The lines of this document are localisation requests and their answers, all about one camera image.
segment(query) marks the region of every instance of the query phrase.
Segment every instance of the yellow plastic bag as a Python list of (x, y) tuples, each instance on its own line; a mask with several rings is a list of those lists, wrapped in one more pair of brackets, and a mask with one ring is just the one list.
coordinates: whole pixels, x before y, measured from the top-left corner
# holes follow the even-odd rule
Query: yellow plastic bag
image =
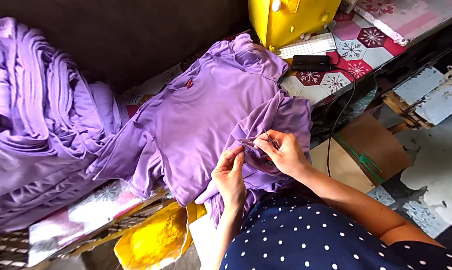
[(114, 252), (124, 270), (159, 270), (175, 262), (191, 246), (189, 224), (206, 214), (204, 205), (186, 208), (173, 202), (157, 211), (116, 243)]

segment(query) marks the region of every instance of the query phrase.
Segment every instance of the right hand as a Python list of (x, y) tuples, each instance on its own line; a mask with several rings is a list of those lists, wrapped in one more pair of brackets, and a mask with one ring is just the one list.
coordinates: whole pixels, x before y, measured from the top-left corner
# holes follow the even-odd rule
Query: right hand
[[(282, 173), (297, 179), (303, 174), (315, 171), (304, 156), (303, 150), (293, 134), (272, 129), (266, 133), (259, 135), (254, 140), (254, 147), (262, 149)], [(268, 135), (281, 146), (278, 150), (269, 141)]]

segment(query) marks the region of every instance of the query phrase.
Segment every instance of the hand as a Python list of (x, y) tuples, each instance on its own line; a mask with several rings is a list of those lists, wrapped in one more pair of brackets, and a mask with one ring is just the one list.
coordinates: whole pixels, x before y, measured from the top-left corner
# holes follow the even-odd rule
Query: hand
[(246, 201), (241, 170), (243, 169), (243, 147), (225, 150), (219, 157), (216, 168), (211, 172), (211, 178), (216, 181), (219, 193), (223, 197), (224, 209), (242, 210)]
[[(254, 147), (262, 149), (282, 173), (297, 179), (303, 174), (315, 171), (304, 156), (303, 150), (293, 134), (271, 129), (266, 133), (259, 135), (254, 140)], [(268, 135), (281, 146), (278, 150), (269, 141)]]

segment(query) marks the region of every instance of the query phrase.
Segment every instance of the green strap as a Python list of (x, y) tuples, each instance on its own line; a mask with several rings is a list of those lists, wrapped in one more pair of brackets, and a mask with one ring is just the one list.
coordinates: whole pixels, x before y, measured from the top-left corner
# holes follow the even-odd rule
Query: green strap
[(351, 146), (349, 146), (338, 134), (335, 134), (335, 136), (336, 136), (336, 138), (338, 138), (340, 140), (340, 142), (342, 144), (344, 144), (346, 146), (346, 148), (348, 148), (348, 150), (351, 153), (353, 153), (353, 156), (355, 156), (358, 159), (358, 161), (368, 169), (368, 171), (379, 181), (379, 183), (382, 184), (385, 182), (383, 177), (378, 175), (373, 169), (371, 169), (368, 166), (368, 163), (370, 163), (375, 169), (382, 172), (382, 170), (380, 168), (378, 168), (378, 166), (371, 159), (369, 159), (367, 156), (365, 156), (364, 153), (361, 153), (361, 156), (359, 156), (358, 153), (356, 153), (356, 151)]

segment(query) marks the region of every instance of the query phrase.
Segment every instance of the yellow box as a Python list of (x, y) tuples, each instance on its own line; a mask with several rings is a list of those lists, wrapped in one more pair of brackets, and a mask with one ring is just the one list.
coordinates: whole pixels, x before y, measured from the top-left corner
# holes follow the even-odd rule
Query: yellow box
[(263, 46), (274, 51), (326, 28), (341, 0), (248, 0), (250, 21)]

